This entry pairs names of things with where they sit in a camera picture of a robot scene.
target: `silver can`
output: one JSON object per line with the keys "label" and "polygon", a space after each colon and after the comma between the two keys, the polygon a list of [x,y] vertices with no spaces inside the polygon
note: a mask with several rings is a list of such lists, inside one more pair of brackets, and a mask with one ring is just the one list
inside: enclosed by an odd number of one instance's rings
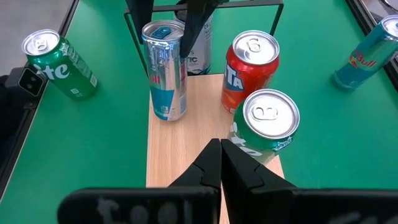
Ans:
{"label": "silver can", "polygon": [[[174,20],[185,25],[187,11],[175,11]],[[200,31],[188,57],[187,70],[196,75],[205,75],[210,72],[211,67],[211,33],[213,26],[213,15],[211,15]]]}
{"label": "silver can", "polygon": [[183,30],[177,21],[152,21],[142,28],[152,104],[165,121],[181,118],[187,108],[186,61],[180,58]]}

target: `can lid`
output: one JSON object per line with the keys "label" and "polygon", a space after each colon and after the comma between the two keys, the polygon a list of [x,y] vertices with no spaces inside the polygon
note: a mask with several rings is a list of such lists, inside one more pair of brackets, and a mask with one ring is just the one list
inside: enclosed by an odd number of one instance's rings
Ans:
{"label": "can lid", "polygon": [[381,24],[393,38],[398,39],[398,15],[386,16]]}
{"label": "can lid", "polygon": [[177,21],[152,21],[142,28],[142,37],[153,40],[178,40],[184,35],[184,25]]}
{"label": "can lid", "polygon": [[279,55],[276,39],[259,30],[248,30],[237,35],[232,43],[233,50],[243,62],[264,65]]}
{"label": "can lid", "polygon": [[43,55],[53,50],[60,42],[60,35],[51,29],[38,30],[22,41],[22,51],[27,55]]}
{"label": "can lid", "polygon": [[250,94],[243,104],[248,126],[267,139],[282,139],[296,132],[300,113],[294,101],[278,90],[261,89]]}

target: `wooden board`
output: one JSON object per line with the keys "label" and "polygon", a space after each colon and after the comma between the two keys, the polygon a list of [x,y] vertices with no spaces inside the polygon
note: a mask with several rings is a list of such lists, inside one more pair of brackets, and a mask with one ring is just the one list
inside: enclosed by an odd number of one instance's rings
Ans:
{"label": "wooden board", "polygon": [[[188,78],[187,112],[162,121],[149,103],[147,187],[166,187],[196,159],[211,138],[226,138],[233,115],[221,105],[223,75]],[[267,165],[284,177],[279,157]],[[220,223],[229,223],[224,199]]]}

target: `gray floor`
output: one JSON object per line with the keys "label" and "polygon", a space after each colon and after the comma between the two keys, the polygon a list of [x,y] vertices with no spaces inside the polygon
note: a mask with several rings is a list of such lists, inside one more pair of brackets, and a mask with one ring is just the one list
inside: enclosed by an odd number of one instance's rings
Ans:
{"label": "gray floor", "polygon": [[39,29],[59,30],[72,0],[0,0],[0,76],[25,64],[21,43]]}

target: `red can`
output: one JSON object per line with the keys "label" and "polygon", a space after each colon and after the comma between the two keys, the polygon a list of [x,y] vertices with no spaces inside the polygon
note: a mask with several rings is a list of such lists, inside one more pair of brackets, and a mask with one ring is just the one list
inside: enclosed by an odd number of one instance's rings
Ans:
{"label": "red can", "polygon": [[226,53],[221,103],[230,113],[252,92],[267,88],[279,66],[279,44],[258,30],[235,37]]}

